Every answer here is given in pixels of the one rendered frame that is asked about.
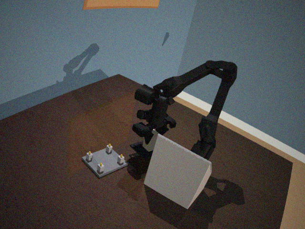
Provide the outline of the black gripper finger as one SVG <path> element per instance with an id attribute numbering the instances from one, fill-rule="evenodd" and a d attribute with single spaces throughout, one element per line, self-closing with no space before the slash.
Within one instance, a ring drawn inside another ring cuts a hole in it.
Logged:
<path id="1" fill-rule="evenodd" d="M 148 134 L 147 136 L 144 137 L 146 144 L 148 144 L 150 142 L 150 140 L 152 139 L 153 135 L 154 134 L 151 133 L 151 134 Z"/>
<path id="2" fill-rule="evenodd" d="M 169 129 L 168 128 L 162 129 L 161 127 L 159 127 L 159 128 L 156 128 L 156 131 L 159 134 L 164 135 L 167 131 L 169 131 Z"/>

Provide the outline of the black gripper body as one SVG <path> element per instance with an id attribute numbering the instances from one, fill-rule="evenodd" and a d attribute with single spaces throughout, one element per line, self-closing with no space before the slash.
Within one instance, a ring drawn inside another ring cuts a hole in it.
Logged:
<path id="1" fill-rule="evenodd" d="M 152 133 L 153 129 L 161 127 L 162 129 L 167 128 L 167 124 L 169 124 L 170 128 L 176 127 L 176 121 L 171 118 L 167 113 L 160 114 L 152 109 L 149 109 L 150 118 L 149 123 L 144 124 L 142 122 L 133 124 L 132 130 L 139 136 L 139 137 L 145 137 L 148 134 Z"/>

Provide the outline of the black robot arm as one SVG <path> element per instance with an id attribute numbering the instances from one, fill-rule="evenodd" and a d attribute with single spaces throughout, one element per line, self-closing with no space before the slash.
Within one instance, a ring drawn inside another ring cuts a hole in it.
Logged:
<path id="1" fill-rule="evenodd" d="M 223 70 L 220 70 L 223 69 Z M 226 101 L 228 91 L 236 80 L 237 65 L 233 62 L 207 61 L 206 63 L 184 73 L 181 76 L 173 76 L 165 79 L 162 83 L 154 85 L 153 88 L 143 85 L 137 88 L 134 98 L 146 105 L 152 105 L 152 110 L 164 114 L 168 105 L 175 103 L 173 99 L 180 94 L 185 87 L 213 74 L 222 79 L 213 106 L 207 117 L 202 115 L 199 124 L 200 140 L 197 141 L 190 151 L 209 159 L 216 147 L 215 132 L 221 110 Z M 163 90 L 163 92 L 161 92 Z"/>

